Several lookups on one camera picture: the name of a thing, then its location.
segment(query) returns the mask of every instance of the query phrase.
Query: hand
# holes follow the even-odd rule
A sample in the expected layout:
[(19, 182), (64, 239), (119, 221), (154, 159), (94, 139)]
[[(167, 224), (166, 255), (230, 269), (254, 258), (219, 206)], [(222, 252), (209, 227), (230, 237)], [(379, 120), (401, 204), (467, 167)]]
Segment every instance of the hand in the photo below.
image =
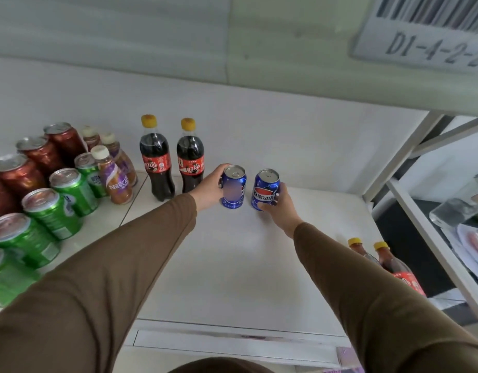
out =
[(218, 165), (215, 170), (206, 175), (198, 187), (189, 192), (189, 195), (191, 195), (196, 202), (196, 210), (198, 212), (210, 208), (223, 197), (223, 189), (218, 187), (218, 183), (223, 174), (223, 170), (228, 165), (230, 165), (230, 163)]
[(293, 238), (296, 227), (304, 222), (298, 216), (284, 182), (280, 182), (277, 205), (258, 202), (258, 207), (262, 211), (269, 213), (275, 225), (280, 227), (289, 238)]

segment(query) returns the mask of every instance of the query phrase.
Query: white bottle cap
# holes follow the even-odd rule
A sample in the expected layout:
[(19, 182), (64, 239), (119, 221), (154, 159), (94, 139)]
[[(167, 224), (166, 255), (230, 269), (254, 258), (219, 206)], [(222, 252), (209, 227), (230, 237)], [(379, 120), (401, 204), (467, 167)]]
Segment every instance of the white bottle cap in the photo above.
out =
[(90, 153), (94, 157), (95, 160), (103, 160), (110, 155), (108, 148), (104, 145), (97, 145), (90, 150)]
[(96, 129), (91, 126), (83, 126), (81, 133), (83, 137), (94, 137), (97, 135)]
[(99, 135), (99, 137), (101, 138), (101, 143), (103, 144), (112, 144), (116, 142), (116, 137), (113, 132), (102, 133), (101, 135)]

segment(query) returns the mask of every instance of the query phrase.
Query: metal shelf frame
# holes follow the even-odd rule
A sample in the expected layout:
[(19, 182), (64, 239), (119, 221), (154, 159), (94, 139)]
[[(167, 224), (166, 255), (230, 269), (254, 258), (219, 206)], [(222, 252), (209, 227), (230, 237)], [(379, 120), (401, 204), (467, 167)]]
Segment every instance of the metal shelf frame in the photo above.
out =
[(363, 199), (367, 203), (370, 203), (384, 186), (387, 186), (391, 190), (408, 218), (429, 246), (429, 249), (434, 253), (439, 263), (463, 294), (468, 305), (478, 318), (478, 285), (469, 275), (462, 262), (459, 261), (442, 239), (439, 232), (437, 232), (430, 223), (429, 219), (416, 205), (410, 194), (400, 185), (398, 180), (393, 178), (394, 173), (405, 160), (424, 155), (478, 132), (478, 118), (476, 118), (421, 144), (423, 138), (434, 128), (443, 116), (444, 114), (437, 111), (430, 111), (426, 115), (420, 125), (391, 158), (391, 161), (374, 179), (368, 190), (363, 194)]

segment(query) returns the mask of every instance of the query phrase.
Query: soda can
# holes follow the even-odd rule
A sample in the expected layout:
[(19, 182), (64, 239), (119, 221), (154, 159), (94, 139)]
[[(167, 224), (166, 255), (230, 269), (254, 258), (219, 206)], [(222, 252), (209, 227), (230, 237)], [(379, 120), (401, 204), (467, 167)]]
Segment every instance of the soda can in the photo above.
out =
[(52, 188), (32, 191), (22, 200), (25, 213), (44, 225), (56, 238), (65, 240), (78, 233), (82, 220), (71, 204)]
[(8, 213), (21, 211), (16, 197), (0, 182), (0, 217)]
[(246, 179), (246, 170), (239, 165), (229, 165), (223, 170), (222, 188), (224, 197), (221, 201), (224, 207), (236, 209), (242, 205)]
[(99, 168), (91, 153), (82, 153), (75, 158), (75, 167), (85, 177), (94, 196), (98, 199), (108, 196), (106, 188), (101, 181)]
[(55, 171), (49, 177), (49, 182), (52, 188), (65, 197), (80, 217), (93, 213), (99, 207), (99, 200), (78, 170), (66, 168)]
[(251, 195), (251, 205), (254, 209), (261, 212), (258, 203), (272, 204), (275, 194), (279, 191), (280, 176), (273, 169), (263, 169), (255, 177), (253, 193)]
[(0, 217), (0, 248), (11, 251), (32, 269), (49, 264), (60, 252), (57, 239), (23, 213)]
[(66, 167), (56, 146), (45, 136), (25, 137), (18, 140), (16, 150), (34, 161), (45, 178), (49, 178), (49, 175), (56, 170)]
[(0, 181), (19, 199), (33, 190), (47, 187), (46, 179), (35, 162), (22, 154), (0, 157)]
[(87, 151), (77, 130), (68, 123), (51, 124), (43, 131), (56, 145), (68, 167), (74, 167), (75, 157)]
[(0, 305), (7, 306), (17, 295), (36, 282), (41, 275), (0, 249)]

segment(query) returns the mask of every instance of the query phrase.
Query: person's left hand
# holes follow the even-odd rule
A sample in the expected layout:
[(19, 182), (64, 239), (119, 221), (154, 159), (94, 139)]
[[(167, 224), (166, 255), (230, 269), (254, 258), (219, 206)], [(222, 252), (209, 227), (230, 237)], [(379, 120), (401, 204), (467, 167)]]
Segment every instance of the person's left hand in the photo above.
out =
[(210, 208), (212, 205), (218, 203), (223, 197), (223, 189), (218, 187), (218, 183), (223, 174), (223, 170), (228, 165), (230, 165), (230, 163), (218, 165), (215, 170), (206, 175), (205, 179), (199, 183), (198, 187), (189, 192), (189, 195), (192, 195), (196, 202), (196, 210), (198, 212)]

